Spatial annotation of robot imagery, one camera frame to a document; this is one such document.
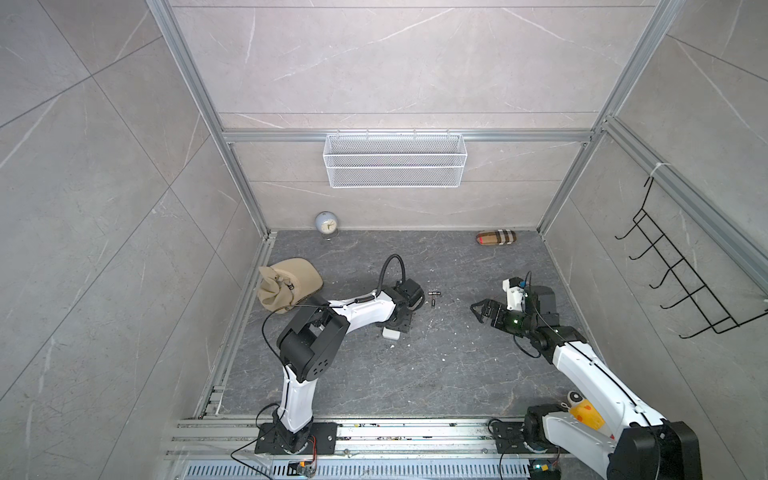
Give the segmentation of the white remote control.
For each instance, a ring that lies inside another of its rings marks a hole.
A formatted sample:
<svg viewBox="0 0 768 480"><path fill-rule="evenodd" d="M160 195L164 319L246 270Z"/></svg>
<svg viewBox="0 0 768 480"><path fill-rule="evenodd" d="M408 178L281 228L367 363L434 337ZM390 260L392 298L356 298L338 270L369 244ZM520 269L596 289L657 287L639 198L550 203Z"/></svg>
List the white remote control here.
<svg viewBox="0 0 768 480"><path fill-rule="evenodd" d="M388 340L397 341L401 337L401 332L389 328L383 328L382 337Z"/></svg>

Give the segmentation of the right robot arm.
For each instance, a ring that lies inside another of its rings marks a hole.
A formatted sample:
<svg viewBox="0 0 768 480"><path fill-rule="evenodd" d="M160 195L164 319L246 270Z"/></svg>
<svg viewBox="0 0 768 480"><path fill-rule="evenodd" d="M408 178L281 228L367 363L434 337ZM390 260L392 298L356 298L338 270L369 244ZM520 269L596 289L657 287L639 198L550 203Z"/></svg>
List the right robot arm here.
<svg viewBox="0 0 768 480"><path fill-rule="evenodd" d="M470 310L482 324L525 338L532 358L543 358L576 386L603 423L561 404L527 409L524 446L534 453L559 448L604 479L700 479L699 440L684 422L672 422L631 391L575 328L559 324L554 292L521 278L502 283L506 301L485 299Z"/></svg>

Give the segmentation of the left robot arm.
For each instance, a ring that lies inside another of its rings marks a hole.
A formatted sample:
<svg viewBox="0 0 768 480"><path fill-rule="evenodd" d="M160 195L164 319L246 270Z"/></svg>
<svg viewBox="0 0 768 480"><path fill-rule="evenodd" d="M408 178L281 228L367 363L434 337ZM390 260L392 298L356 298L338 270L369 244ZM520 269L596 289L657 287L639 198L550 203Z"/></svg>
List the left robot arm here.
<svg viewBox="0 0 768 480"><path fill-rule="evenodd" d="M283 399L276 412L278 430L288 436L307 430L313 420L317 379L332 365L346 336L377 325L385 339L408 332L425 293L412 279L345 300L310 297L277 340L284 369Z"/></svg>

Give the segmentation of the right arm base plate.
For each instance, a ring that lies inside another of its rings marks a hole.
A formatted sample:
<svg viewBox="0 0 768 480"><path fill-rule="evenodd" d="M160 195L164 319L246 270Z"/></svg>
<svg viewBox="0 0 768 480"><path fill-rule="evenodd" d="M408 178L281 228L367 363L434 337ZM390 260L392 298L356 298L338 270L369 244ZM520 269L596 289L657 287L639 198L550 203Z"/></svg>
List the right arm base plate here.
<svg viewBox="0 0 768 480"><path fill-rule="evenodd" d="M526 440L523 421L492 418L486 426L499 454L567 454L566 450L544 440Z"/></svg>

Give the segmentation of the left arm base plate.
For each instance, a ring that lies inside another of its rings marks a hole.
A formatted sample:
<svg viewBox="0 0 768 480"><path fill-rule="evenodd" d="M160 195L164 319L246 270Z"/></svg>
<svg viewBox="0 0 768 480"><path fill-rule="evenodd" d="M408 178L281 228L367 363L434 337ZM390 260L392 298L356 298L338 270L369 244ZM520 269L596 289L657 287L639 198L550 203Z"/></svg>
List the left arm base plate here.
<svg viewBox="0 0 768 480"><path fill-rule="evenodd" d="M332 455L336 448L338 427L334 422L310 421L299 432L293 433L281 422L265 423L260 429L254 452Z"/></svg>

